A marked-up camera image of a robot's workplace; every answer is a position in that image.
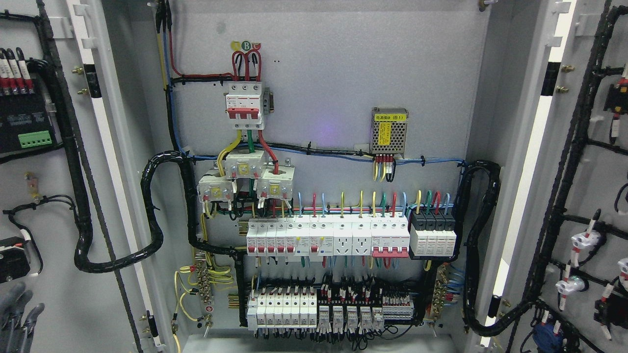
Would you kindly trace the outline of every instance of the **blue wire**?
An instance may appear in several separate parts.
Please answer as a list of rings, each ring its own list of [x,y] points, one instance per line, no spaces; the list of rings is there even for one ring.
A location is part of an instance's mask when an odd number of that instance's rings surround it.
[[[321,201],[323,202],[323,218],[325,218],[325,193],[323,192],[321,194]]]
[[[301,193],[299,194],[299,217],[303,217],[303,205],[301,204]]]
[[[452,200],[452,196],[449,193],[447,193],[447,201],[445,201],[445,205],[446,205],[446,207],[445,207],[445,215],[449,214],[449,201],[451,201],[451,200]]]

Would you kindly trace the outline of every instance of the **label sticker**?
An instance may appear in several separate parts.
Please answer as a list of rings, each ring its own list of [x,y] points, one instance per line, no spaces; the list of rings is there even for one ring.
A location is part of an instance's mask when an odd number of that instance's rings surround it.
[[[377,137],[377,143],[382,146],[391,144],[391,131],[393,124],[391,122],[379,123],[379,135]]]
[[[406,121],[407,114],[375,114],[375,121]]]

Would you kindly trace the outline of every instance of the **red wire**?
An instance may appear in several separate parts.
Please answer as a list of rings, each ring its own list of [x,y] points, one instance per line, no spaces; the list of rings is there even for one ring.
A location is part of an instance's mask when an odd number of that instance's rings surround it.
[[[392,213],[392,216],[394,217],[394,211],[395,211],[395,209],[397,208],[397,193],[396,193],[396,192],[393,192],[393,193],[392,193],[392,195],[393,195],[393,196],[392,196],[392,200],[393,200],[393,201],[392,201],[392,212],[393,212],[393,213]]]
[[[220,76],[229,76],[231,77],[231,79],[235,79],[234,76],[229,73],[223,73],[223,74],[219,74],[219,73],[208,73],[208,74],[192,74],[192,75],[184,75],[182,73],[179,72],[179,70],[176,69],[175,66],[175,54],[174,54],[174,48],[172,45],[172,32],[168,31],[168,42],[170,43],[170,66],[172,67],[172,71],[174,71],[177,75],[181,76],[181,77],[190,77],[190,78],[203,78],[203,77],[220,77]]]
[[[316,217],[316,193],[312,194],[312,217]]]
[[[434,210],[434,214],[438,214],[438,209],[440,209],[440,191],[437,191],[434,194],[434,201],[436,204],[436,209]]]
[[[279,161],[277,160],[277,156],[274,155],[274,152],[268,146],[266,141],[264,141],[264,135],[262,133],[262,130],[257,130],[257,136],[259,138],[259,143],[264,148],[264,151],[266,151],[268,155],[273,159],[273,164],[274,164],[273,174],[275,175],[279,174]]]

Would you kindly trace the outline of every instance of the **yellow wire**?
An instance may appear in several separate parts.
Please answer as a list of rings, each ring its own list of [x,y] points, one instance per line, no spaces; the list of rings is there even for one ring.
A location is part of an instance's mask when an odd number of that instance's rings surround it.
[[[376,206],[375,206],[375,191],[373,191],[373,217],[377,217]]]
[[[219,154],[218,154],[218,171],[220,172],[220,176],[224,177],[226,175],[225,169],[222,166],[222,159],[224,158],[224,156],[233,151],[234,148],[237,147],[237,145],[240,143],[240,141],[242,141],[242,130],[237,130],[237,136],[235,137],[236,139],[233,140],[233,142],[231,142],[230,145],[228,145],[227,147],[225,147],[225,149],[223,149]]]
[[[181,344],[179,343],[179,338],[176,336],[176,334],[172,334],[172,337],[175,338],[176,353],[181,353]]]
[[[419,211],[421,209],[421,190],[416,192],[416,208],[414,209],[414,213],[415,214],[419,214]]]
[[[382,177],[379,179],[379,182],[383,182],[384,178],[386,177],[386,168],[384,167],[385,163],[382,163]]]
[[[364,190],[360,190],[360,218],[362,218],[362,196],[364,196]]]
[[[161,80],[163,81],[163,89],[166,90],[166,87],[168,86],[168,81],[166,80],[166,67],[165,67],[165,60],[163,58],[163,44],[161,42],[161,38],[160,38],[160,34],[157,33],[157,46],[159,47],[159,63],[161,65]]]
[[[193,318],[193,317],[192,317],[192,316],[188,313],[188,311],[187,311],[187,310],[185,310],[185,307],[183,306],[183,297],[184,297],[186,294],[188,294],[188,292],[186,292],[186,291],[184,291],[183,293],[181,293],[181,296],[179,297],[179,307],[181,307],[181,311],[183,312],[183,314],[185,314],[185,316],[186,316],[187,318],[189,318],[191,321],[196,322],[196,321],[197,321],[197,319],[196,319],[196,318]]]

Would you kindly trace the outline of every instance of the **metal bolt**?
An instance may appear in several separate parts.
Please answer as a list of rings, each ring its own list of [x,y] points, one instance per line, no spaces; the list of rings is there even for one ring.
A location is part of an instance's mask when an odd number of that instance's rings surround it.
[[[560,70],[564,73],[568,73],[568,72],[573,72],[576,70],[575,67],[571,66],[571,65],[563,65],[563,67],[560,68]]]

